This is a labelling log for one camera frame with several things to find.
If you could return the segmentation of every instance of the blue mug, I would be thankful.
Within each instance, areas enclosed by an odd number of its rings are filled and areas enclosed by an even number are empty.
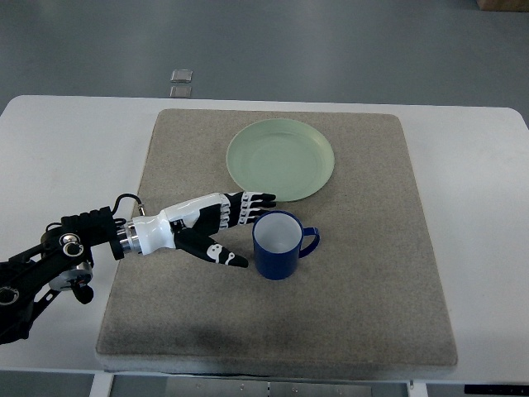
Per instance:
[[[314,251],[320,242],[315,227],[303,227],[299,219],[286,211],[268,211],[261,215],[252,229],[255,267],[267,279],[282,280],[298,267],[298,259]],[[314,236],[301,249],[303,238]]]

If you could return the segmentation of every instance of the gray floor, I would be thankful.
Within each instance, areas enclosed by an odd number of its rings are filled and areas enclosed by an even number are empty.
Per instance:
[[[509,107],[529,123],[529,13],[475,0],[0,2],[0,112],[23,94],[167,98],[173,69],[193,70],[192,98]]]

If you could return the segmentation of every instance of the black cable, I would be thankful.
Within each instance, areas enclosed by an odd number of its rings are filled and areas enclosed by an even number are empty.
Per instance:
[[[119,203],[122,199],[124,199],[125,197],[128,197],[130,199],[134,199],[138,205],[141,205],[141,200],[138,196],[136,196],[135,194],[130,194],[130,193],[124,193],[124,194],[120,194],[119,196],[117,196],[116,198],[116,203],[114,204],[114,209],[112,210],[112,215],[114,215],[116,212],[117,212],[117,208],[119,207]]]
[[[62,226],[62,223],[60,222],[52,222],[48,226],[46,226],[46,231],[48,232],[50,230],[50,227],[52,226]]]

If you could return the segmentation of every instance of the gray mat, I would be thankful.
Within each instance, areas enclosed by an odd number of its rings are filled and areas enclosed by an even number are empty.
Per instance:
[[[279,205],[318,227],[320,246],[281,281],[257,273],[250,225],[213,236],[249,258],[248,269],[169,249],[129,255],[98,340],[105,369],[344,380],[449,370],[454,338],[395,116],[165,110],[139,192],[148,214],[239,191],[227,146],[245,126],[273,117],[312,125],[335,152],[320,191]]]

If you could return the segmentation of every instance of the mug handle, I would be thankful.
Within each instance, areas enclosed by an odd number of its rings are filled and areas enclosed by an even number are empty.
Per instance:
[[[305,236],[314,236],[314,240],[312,240],[312,242],[308,246],[306,246],[299,252],[300,258],[304,258],[308,254],[310,254],[320,243],[320,231],[317,230],[317,227],[305,227],[303,229],[303,234]]]

